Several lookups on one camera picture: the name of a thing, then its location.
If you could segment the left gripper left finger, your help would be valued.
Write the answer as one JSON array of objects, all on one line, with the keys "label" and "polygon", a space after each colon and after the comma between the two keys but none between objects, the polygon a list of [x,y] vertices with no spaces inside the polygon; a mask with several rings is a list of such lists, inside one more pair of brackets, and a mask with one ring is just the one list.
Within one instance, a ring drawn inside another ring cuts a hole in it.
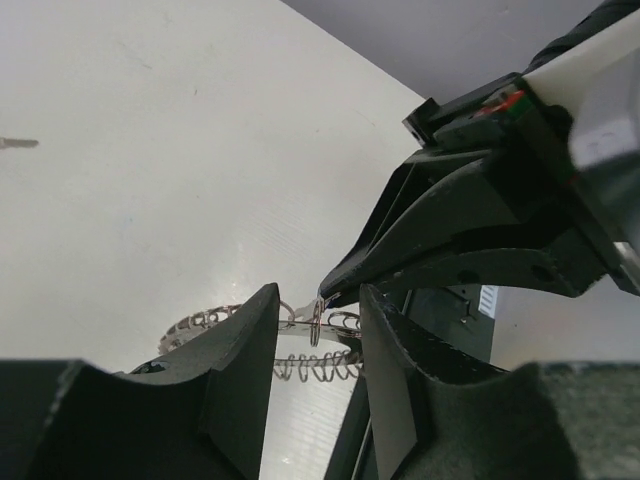
[{"label": "left gripper left finger", "polygon": [[279,289],[131,373],[85,361],[1,364],[5,479],[255,479]]}]

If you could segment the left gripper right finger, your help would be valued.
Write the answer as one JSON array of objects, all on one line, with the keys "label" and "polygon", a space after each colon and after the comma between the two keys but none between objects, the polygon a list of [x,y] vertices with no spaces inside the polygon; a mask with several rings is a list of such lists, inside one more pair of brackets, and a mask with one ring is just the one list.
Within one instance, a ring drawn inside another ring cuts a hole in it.
[{"label": "left gripper right finger", "polygon": [[470,386],[430,386],[438,438],[398,479],[638,477],[637,364],[529,362],[501,371]]}]

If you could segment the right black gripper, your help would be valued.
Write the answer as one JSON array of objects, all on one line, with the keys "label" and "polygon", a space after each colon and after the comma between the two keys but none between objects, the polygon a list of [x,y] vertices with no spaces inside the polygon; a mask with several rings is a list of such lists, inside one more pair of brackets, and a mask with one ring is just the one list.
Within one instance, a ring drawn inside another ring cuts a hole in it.
[{"label": "right black gripper", "polygon": [[486,284],[575,298],[604,276],[623,285],[612,235],[569,161],[572,123],[517,73],[422,103],[404,120],[419,149],[319,296]]}]

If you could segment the metal disc keyring holder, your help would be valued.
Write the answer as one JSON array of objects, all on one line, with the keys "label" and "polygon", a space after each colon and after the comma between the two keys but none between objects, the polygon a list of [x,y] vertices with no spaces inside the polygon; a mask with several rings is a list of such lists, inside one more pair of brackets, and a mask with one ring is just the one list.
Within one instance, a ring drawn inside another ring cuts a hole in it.
[{"label": "metal disc keyring holder", "polygon": [[[286,317],[279,321],[280,336],[306,338],[313,349],[317,349],[322,341],[330,342],[334,347],[323,353],[290,353],[276,358],[272,373],[277,379],[289,381],[296,375],[303,383],[312,378],[321,383],[331,383],[356,379],[361,375],[364,361],[359,314],[344,310],[325,314],[316,301],[299,309],[282,301],[280,308],[286,313]],[[164,355],[183,346],[228,320],[239,309],[238,304],[221,305],[182,318],[161,336],[158,352]]]}]

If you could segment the key with solid blue tag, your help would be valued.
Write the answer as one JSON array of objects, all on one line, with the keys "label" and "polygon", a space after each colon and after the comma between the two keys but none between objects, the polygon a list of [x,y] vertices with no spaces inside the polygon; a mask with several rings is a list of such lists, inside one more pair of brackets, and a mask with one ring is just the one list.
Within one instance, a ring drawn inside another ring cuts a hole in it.
[{"label": "key with solid blue tag", "polygon": [[318,296],[312,299],[306,306],[295,310],[295,317],[301,318],[304,322],[319,321],[325,310],[331,303],[340,297],[340,293],[334,294],[328,298]]}]

